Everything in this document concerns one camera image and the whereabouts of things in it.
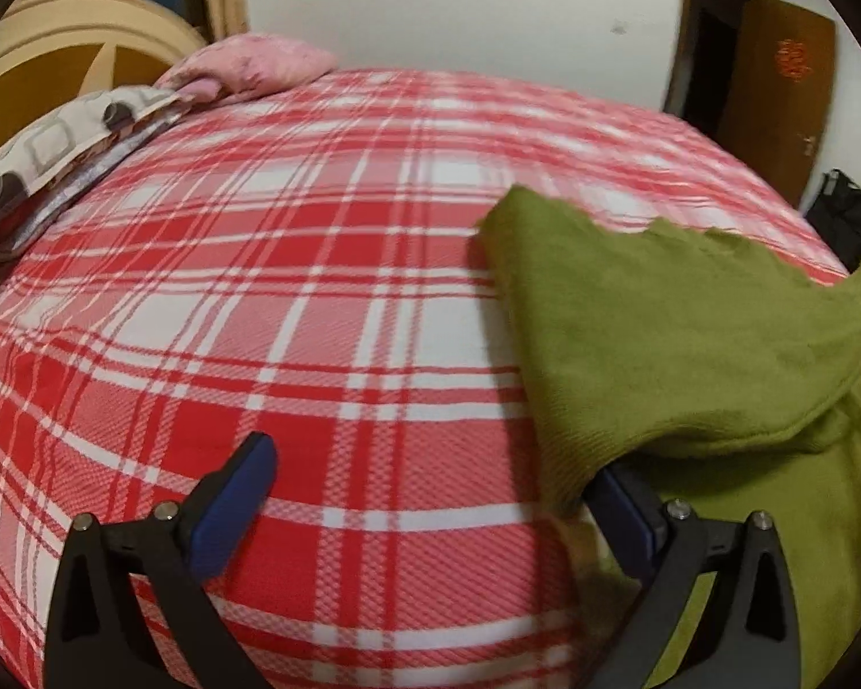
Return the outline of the pink pillow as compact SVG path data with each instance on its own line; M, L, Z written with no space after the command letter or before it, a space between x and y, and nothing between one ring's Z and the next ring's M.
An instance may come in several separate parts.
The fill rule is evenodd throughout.
M306 86L339 59L308 42L266 33L225 37L183 57L155 81L193 106L245 103Z

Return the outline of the black bag on floor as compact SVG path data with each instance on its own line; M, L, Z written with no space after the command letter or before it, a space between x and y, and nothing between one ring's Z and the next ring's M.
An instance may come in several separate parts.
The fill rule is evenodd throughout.
M861 265L861 188L841 169L823 177L806 221L848 272Z

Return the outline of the green striped knit sweater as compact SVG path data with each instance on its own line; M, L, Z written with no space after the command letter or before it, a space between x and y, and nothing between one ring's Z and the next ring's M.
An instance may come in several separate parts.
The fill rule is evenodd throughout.
M861 629L861 268L822 285L736 233L617 232L524 187L479 241L592 640L634 594L595 566L581 520L586 485L620 460L704 518L770 513L801 684L826 680Z

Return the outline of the red white plaid bedsheet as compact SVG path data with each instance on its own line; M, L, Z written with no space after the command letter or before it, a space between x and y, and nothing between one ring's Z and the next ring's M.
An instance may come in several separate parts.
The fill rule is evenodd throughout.
M511 185L840 263L666 114L352 70L186 118L0 268L0 656L41 681L72 518L178 500L251 431L280 476L211 597L278 687L564 687L599 641L538 507L477 221Z

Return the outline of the grey patterned pillow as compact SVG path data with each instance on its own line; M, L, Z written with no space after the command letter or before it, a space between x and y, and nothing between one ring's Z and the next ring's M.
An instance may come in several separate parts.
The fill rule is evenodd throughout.
M124 86L69 101L0 148L0 261L19 257L66 208L188 112L177 92Z

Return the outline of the brown wooden door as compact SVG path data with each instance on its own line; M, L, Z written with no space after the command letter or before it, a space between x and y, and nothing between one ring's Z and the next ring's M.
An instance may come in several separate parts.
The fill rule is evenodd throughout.
M835 67L837 26L810 9L784 0L682 0L664 110L799 207Z

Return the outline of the beige wooden headboard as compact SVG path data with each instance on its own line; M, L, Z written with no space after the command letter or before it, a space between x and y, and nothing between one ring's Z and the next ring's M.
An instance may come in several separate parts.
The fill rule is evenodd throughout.
M77 96L152 84L205 45L150 0L24 0L0 20L0 146Z

